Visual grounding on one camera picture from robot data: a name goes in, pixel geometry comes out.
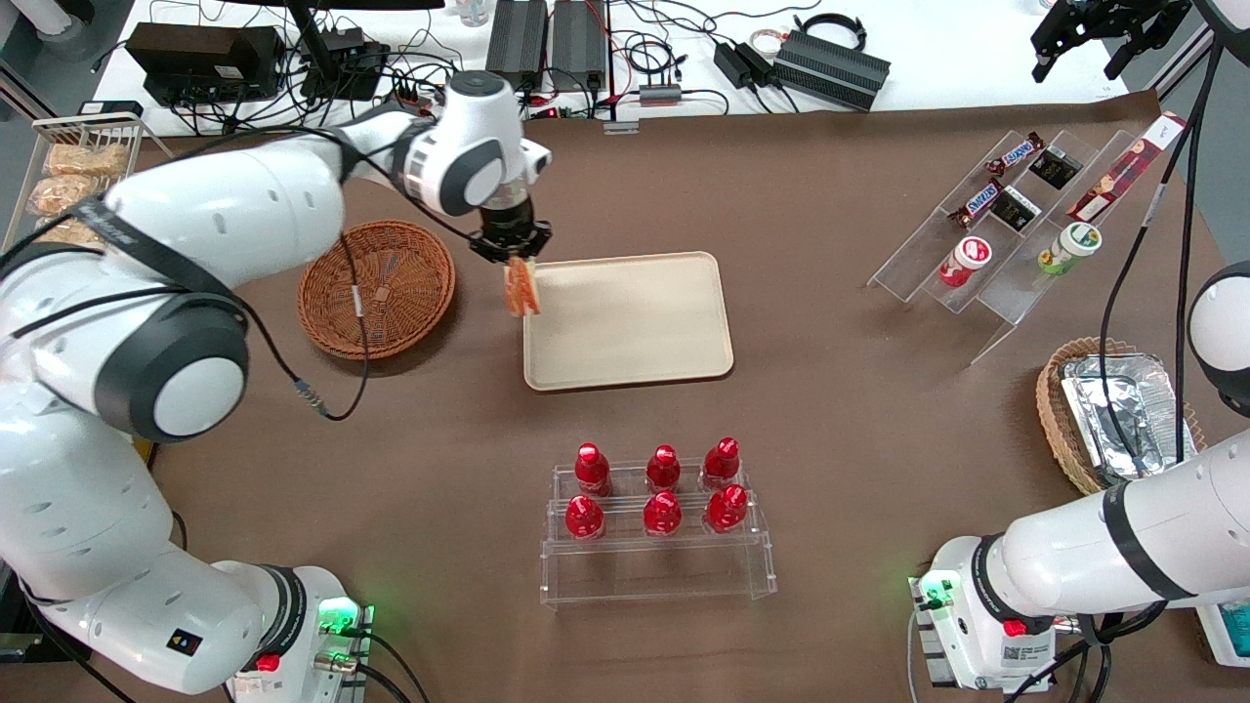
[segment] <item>red bottle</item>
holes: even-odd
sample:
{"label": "red bottle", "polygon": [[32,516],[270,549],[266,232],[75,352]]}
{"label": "red bottle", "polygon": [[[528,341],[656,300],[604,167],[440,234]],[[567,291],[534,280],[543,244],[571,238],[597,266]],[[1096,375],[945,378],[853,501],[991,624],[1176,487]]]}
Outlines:
{"label": "red bottle", "polygon": [[599,539],[606,532],[604,509],[592,498],[575,495],[564,513],[564,527],[574,539]]}
{"label": "red bottle", "polygon": [[704,523],[712,532],[725,533],[746,519],[746,489],[731,483],[711,494],[708,510],[704,513]]}
{"label": "red bottle", "polygon": [[738,458],[738,440],[732,437],[721,439],[704,458],[704,468],[699,473],[699,483],[708,490],[725,488],[734,482],[742,462]]}
{"label": "red bottle", "polygon": [[651,493],[676,490],[680,478],[681,464],[678,462],[678,453],[668,444],[659,445],[655,455],[646,463],[646,487]]}
{"label": "red bottle", "polygon": [[681,524],[681,504],[669,490],[661,490],[642,508],[642,527],[651,537],[669,537]]}
{"label": "red bottle", "polygon": [[612,494],[608,457],[604,457],[594,444],[588,442],[578,449],[578,462],[572,465],[572,473],[578,477],[578,487],[584,494],[599,498]]}

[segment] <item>red button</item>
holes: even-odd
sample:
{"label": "red button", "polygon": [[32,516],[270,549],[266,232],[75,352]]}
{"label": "red button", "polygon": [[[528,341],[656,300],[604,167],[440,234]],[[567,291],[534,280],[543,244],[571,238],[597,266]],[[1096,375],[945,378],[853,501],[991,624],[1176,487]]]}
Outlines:
{"label": "red button", "polygon": [[1022,634],[1029,634],[1029,625],[1020,620],[1008,620],[1002,623],[1002,632],[1005,632],[1008,637],[1020,637]]}

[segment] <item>round wicker basket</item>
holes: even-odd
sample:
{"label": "round wicker basket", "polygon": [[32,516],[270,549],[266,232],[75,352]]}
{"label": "round wicker basket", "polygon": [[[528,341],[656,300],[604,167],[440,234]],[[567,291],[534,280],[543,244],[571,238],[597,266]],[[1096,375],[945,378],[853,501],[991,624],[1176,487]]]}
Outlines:
{"label": "round wicker basket", "polygon": [[[1136,350],[1136,346],[1131,344],[1114,339],[1106,340],[1108,354],[1129,354]],[[1038,375],[1038,415],[1041,417],[1041,429],[1046,433],[1050,452],[1055,455],[1055,460],[1059,462],[1059,467],[1064,469],[1068,479],[1085,495],[1098,493],[1106,487],[1099,480],[1098,472],[1090,464],[1085,444],[1076,429],[1076,422],[1068,409],[1068,399],[1059,384],[1059,367],[1069,359],[1090,354],[1098,354],[1098,338],[1074,339],[1055,350]],[[1189,430],[1194,435],[1194,444],[1198,449],[1200,452],[1206,449],[1202,430],[1198,427],[1194,409],[1189,407],[1189,403],[1185,404],[1185,422],[1189,423]]]}
{"label": "round wicker basket", "polygon": [[[409,349],[439,323],[456,285],[451,253],[428,230],[380,220],[344,233],[356,264],[369,358]],[[344,359],[365,358],[351,298],[351,273],[338,245],[300,279],[300,324],[314,344]]]}

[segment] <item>acrylic display shelf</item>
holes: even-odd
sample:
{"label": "acrylic display shelf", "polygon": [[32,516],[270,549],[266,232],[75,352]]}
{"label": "acrylic display shelf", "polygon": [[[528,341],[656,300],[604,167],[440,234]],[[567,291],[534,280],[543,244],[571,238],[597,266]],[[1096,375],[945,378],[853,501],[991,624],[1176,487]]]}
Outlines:
{"label": "acrylic display shelf", "polygon": [[[966,230],[948,219],[989,183],[992,174],[985,170],[985,163],[1002,156],[1024,140],[1025,136],[1020,133],[1008,133],[869,279],[870,286],[880,285],[904,303],[910,303],[916,294],[925,291],[956,315],[974,300],[998,315],[1002,324],[976,354],[972,364],[1015,331],[1046,290],[1062,278],[1042,273],[1038,266],[1038,255],[1050,246],[1064,228],[1076,221],[1068,216],[1068,209],[1102,178],[1111,164],[1132,146],[1136,138],[1121,130],[1102,149],[1094,149],[1066,130],[1060,131],[1048,144],[1084,165],[1062,189],[1051,186],[1029,170],[1038,154],[998,176],[999,183],[1020,191],[1041,210],[1020,231],[1015,231],[990,211],[981,214]],[[1096,226],[1102,223],[1114,208],[1115,203],[1092,224]],[[939,278],[938,269],[951,249],[968,235],[988,241],[994,256],[966,284],[951,288]]]}
{"label": "acrylic display shelf", "polygon": [[612,495],[595,499],[604,509],[606,529],[594,540],[574,539],[565,528],[565,509],[580,490],[572,465],[555,467],[542,539],[541,603],[555,609],[575,603],[714,595],[748,595],[754,600],[776,593],[772,542],[745,465],[736,480],[748,489],[746,519],[716,534],[702,524],[711,492],[699,485],[701,464],[701,458],[681,458],[681,480],[675,492],[681,527],[664,538],[649,537],[642,529],[642,507],[651,497],[646,462],[614,464]]}

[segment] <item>beige tray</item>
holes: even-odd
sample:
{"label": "beige tray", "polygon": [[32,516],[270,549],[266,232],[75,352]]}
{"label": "beige tray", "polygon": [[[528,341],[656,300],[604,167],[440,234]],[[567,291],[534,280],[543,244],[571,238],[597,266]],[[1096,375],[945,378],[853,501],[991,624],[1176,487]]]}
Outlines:
{"label": "beige tray", "polygon": [[734,367],[716,259],[705,251],[535,266],[525,383],[569,390],[711,378]]}

